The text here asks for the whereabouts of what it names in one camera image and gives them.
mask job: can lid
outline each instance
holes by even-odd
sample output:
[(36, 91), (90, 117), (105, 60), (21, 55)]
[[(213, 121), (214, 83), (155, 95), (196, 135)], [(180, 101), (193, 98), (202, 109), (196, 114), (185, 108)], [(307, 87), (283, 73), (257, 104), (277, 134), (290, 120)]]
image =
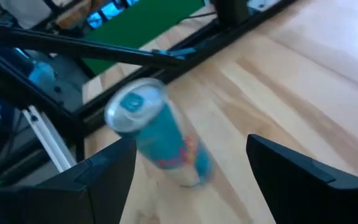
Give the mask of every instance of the can lid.
[(105, 107), (105, 122), (118, 133), (131, 133), (146, 126), (165, 104), (164, 84), (142, 78), (120, 89)]

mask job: energy drink can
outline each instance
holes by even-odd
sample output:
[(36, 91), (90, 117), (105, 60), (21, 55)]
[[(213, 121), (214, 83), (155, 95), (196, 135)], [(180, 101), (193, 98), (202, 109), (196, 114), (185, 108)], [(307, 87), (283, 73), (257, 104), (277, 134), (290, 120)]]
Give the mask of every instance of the energy drink can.
[(138, 151), (179, 185), (202, 185), (212, 175), (204, 143), (159, 80), (142, 78), (123, 87), (107, 104), (105, 121), (121, 137), (135, 139)]

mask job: metal rod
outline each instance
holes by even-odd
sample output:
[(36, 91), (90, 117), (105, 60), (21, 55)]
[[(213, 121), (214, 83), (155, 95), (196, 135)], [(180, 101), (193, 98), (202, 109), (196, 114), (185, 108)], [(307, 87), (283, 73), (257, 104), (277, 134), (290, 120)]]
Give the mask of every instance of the metal rod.
[(161, 68), (176, 67), (184, 61), (169, 55), (24, 30), (3, 23), (0, 23), (0, 45)]
[(23, 110), (22, 112), (59, 172), (63, 172), (77, 164), (61, 136), (45, 114), (40, 113), (34, 106), (29, 106), (28, 110)]
[(35, 151), (30, 159), (0, 176), (0, 186), (5, 187), (16, 184), (49, 161), (50, 158), (44, 150)]
[(89, 78), (89, 80), (91, 80), (92, 78), (96, 77), (97, 75), (93, 72), (92, 69), (90, 69), (85, 62), (79, 58), (79, 57), (72, 57), (73, 62), (75, 62), (78, 67), (82, 70), (82, 72), (86, 75), (87, 78)]
[(36, 151), (42, 151), (47, 157), (38, 139), (33, 139), (25, 143), (16, 152), (13, 152), (7, 158), (0, 161), (0, 175)]

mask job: can label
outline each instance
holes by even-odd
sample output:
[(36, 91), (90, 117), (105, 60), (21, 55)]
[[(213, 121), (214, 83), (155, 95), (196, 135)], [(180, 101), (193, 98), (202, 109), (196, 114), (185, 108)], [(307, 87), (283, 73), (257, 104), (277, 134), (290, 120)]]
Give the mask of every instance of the can label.
[(166, 104), (137, 135), (138, 150), (179, 185), (205, 182), (212, 169), (209, 155), (196, 135), (183, 135)]

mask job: black plastic piece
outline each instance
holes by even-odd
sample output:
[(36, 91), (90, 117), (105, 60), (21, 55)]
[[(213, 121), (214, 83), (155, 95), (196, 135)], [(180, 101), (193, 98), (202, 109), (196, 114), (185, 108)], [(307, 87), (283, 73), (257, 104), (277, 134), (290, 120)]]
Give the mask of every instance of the black plastic piece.
[(235, 26), (249, 17), (247, 0), (216, 0), (214, 2), (219, 21), (226, 26)]
[(61, 9), (53, 2), (53, 0), (43, 0), (43, 2), (46, 3), (52, 13), (60, 13)]
[(358, 223), (358, 177), (253, 134), (247, 154), (277, 223)]
[(135, 160), (121, 139), (37, 186), (0, 189), (0, 223), (118, 224)]

